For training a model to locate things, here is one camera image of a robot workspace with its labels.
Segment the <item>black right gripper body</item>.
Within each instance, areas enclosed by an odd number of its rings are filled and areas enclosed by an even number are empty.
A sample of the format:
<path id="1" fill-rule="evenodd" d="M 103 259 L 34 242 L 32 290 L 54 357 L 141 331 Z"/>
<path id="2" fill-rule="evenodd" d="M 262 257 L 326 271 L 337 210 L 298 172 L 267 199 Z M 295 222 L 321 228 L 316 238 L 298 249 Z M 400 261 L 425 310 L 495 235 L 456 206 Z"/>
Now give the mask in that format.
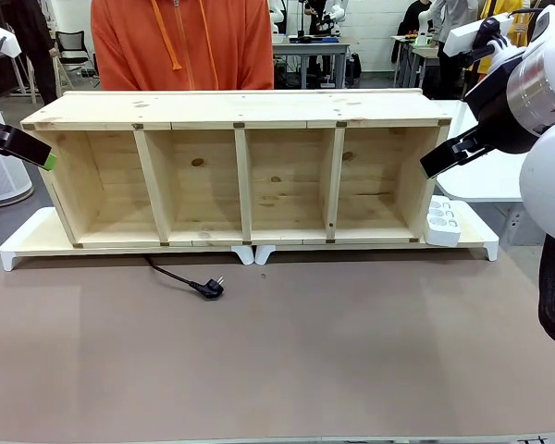
<path id="1" fill-rule="evenodd" d="M 499 150 L 506 154 L 527 153 L 537 138 L 524 129 L 513 116 L 507 100 L 510 75 L 522 62 L 511 59 L 486 75 L 464 101 L 477 120 L 475 146 Z"/>

